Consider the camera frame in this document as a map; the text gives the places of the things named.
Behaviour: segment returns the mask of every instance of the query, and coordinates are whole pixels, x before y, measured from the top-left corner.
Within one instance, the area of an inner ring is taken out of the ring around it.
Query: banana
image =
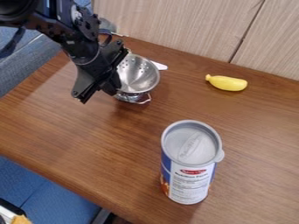
[[[248,85],[246,80],[221,75],[211,76],[208,74],[205,80],[209,81],[214,87],[227,91],[241,91]]]

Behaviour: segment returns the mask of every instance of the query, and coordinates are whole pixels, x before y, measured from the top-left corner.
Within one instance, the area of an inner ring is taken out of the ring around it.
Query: metal colander
[[[117,99],[135,103],[150,101],[149,91],[160,81],[159,70],[150,60],[130,53],[117,67],[117,72],[122,82]],[[145,94],[149,95],[149,100],[139,102]]]

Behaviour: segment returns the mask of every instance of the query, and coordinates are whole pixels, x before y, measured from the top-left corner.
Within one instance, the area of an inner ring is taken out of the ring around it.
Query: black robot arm
[[[122,40],[99,44],[101,21],[73,0],[0,0],[0,26],[24,27],[61,44],[78,68],[72,96],[83,103],[99,90],[115,95],[117,66],[128,50]]]

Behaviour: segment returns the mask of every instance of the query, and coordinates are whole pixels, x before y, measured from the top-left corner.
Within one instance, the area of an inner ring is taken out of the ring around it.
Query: can
[[[161,144],[161,186],[166,196],[185,205],[204,200],[217,163],[225,156],[217,131],[203,122],[175,122],[163,132]]]

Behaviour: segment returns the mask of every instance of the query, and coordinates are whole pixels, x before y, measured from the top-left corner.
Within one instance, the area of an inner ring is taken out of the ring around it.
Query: beige wall
[[[299,1],[266,1],[232,63],[299,81]]]
[[[299,80],[298,0],[94,0],[118,32]]]

